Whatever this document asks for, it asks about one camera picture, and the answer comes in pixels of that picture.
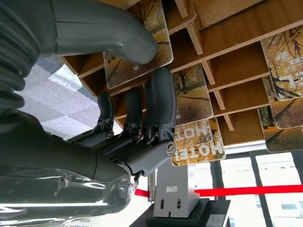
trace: printed card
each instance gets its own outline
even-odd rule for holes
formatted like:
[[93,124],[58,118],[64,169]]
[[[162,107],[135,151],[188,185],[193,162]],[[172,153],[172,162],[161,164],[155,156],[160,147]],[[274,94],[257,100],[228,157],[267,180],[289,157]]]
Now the printed card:
[[212,136],[209,120],[202,120],[177,126],[175,143],[177,149],[212,142]]
[[158,50],[153,60],[144,65],[133,64],[104,52],[105,75],[109,89],[169,64],[173,60],[161,0],[141,0],[128,11],[153,35],[158,43]]
[[283,101],[303,96],[303,26],[264,39],[261,43],[277,99]]
[[201,64],[172,74],[177,94],[176,125],[211,118],[214,115]]
[[269,152],[303,149],[303,127],[279,129],[269,106],[258,109],[264,139]]
[[214,117],[209,119],[209,125],[212,129],[212,142],[178,149],[176,153],[172,157],[172,165],[185,166],[226,158],[217,118]]
[[262,80],[277,127],[287,129],[303,125],[303,98],[280,101],[269,76],[263,77]]

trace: glass wall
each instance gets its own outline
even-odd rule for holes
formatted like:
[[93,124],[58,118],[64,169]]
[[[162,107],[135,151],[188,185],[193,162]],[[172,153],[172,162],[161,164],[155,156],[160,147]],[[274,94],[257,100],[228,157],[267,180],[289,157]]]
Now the glass wall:
[[[224,188],[256,186],[250,158],[220,162]],[[266,227],[258,195],[227,196],[226,199],[231,200],[229,210],[230,226]]]
[[[291,153],[256,157],[263,186],[301,184]],[[303,193],[265,195],[275,227],[302,227]]]
[[196,164],[195,189],[212,189],[212,177],[210,163]]

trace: robotic hand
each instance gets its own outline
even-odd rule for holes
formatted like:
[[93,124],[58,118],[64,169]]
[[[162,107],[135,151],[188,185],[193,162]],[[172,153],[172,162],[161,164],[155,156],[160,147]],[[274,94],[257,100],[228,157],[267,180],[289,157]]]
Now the robotic hand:
[[126,11],[94,0],[0,0],[0,46],[0,226],[119,212],[139,176],[175,152],[176,97],[166,68],[145,85],[142,126],[138,91],[127,92],[127,119],[117,136],[106,92],[98,96],[97,125],[70,141],[17,111],[24,101],[14,92],[24,88],[39,57],[106,51],[137,64],[152,60],[156,42]]

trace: red rope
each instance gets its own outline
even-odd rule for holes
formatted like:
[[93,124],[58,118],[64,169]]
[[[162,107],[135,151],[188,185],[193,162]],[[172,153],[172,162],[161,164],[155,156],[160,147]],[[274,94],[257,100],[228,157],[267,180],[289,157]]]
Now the red rope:
[[[227,196],[227,195],[248,195],[248,194],[269,194],[269,193],[295,193],[303,192],[303,185],[283,185],[283,186],[258,186],[246,188],[215,188],[195,190],[200,196]],[[136,189],[135,195],[149,197],[150,192]]]
[[149,191],[144,191],[144,190],[141,190],[141,189],[136,189],[134,191],[135,195],[138,195],[138,196],[143,196],[143,197],[150,197],[150,192]]

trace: plastic wrap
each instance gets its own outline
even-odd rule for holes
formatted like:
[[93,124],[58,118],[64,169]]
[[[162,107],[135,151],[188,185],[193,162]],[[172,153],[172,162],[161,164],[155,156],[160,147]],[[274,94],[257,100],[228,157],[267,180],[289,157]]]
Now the plastic wrap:
[[119,212],[136,183],[129,175],[96,182],[62,169],[0,167],[0,226],[69,225]]

